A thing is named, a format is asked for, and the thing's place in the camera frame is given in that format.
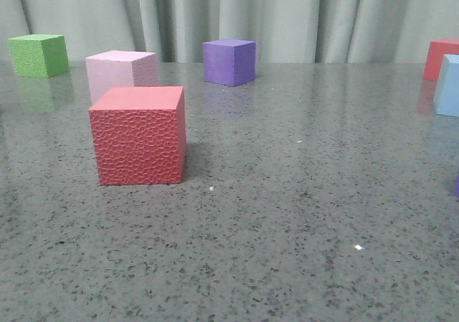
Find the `speckled gray surface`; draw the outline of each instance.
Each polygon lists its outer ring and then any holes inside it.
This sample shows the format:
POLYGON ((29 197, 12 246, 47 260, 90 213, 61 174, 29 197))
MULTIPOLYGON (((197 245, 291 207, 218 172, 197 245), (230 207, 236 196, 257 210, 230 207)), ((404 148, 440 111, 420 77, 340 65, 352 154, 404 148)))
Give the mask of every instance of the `speckled gray surface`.
POLYGON ((184 182, 99 186, 84 64, 1 63, 0 319, 459 321, 459 118, 421 77, 266 65, 225 87, 162 64, 184 182))

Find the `granite countertop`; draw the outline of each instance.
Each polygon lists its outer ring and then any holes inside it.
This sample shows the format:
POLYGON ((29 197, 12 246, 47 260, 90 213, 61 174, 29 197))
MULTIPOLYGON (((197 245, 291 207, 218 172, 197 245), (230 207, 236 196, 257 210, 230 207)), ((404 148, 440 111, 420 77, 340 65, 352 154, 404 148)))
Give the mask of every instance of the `granite countertop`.
POLYGON ((458 321, 459 119, 422 70, 160 64, 184 182, 100 186, 84 63, 0 63, 1 320, 458 321))

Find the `gray curtain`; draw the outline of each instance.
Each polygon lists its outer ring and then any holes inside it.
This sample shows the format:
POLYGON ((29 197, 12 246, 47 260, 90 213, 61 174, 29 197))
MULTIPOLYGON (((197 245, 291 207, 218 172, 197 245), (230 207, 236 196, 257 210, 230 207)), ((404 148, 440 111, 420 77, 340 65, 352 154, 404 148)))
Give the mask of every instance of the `gray curtain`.
POLYGON ((63 34, 71 60, 110 49, 201 62, 202 42, 251 39, 260 62, 424 62, 459 37, 459 0, 0 0, 6 39, 63 34))

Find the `light blue cube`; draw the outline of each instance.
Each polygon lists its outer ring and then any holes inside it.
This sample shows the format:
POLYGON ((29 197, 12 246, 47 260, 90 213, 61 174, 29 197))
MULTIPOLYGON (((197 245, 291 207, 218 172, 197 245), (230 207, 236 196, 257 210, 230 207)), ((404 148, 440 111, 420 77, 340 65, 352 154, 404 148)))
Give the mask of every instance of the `light blue cube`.
POLYGON ((459 116, 459 55, 444 55, 433 98, 435 112, 459 116))

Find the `backdrop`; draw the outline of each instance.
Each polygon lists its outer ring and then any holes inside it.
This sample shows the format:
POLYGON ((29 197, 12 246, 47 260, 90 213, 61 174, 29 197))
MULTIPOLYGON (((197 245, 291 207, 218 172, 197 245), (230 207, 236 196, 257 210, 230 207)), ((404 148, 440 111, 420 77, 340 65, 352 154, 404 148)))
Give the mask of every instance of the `backdrop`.
POLYGON ((202 42, 251 39, 260 62, 424 62, 459 37, 459 0, 0 0, 6 39, 63 34, 71 60, 110 49, 202 61, 202 42))

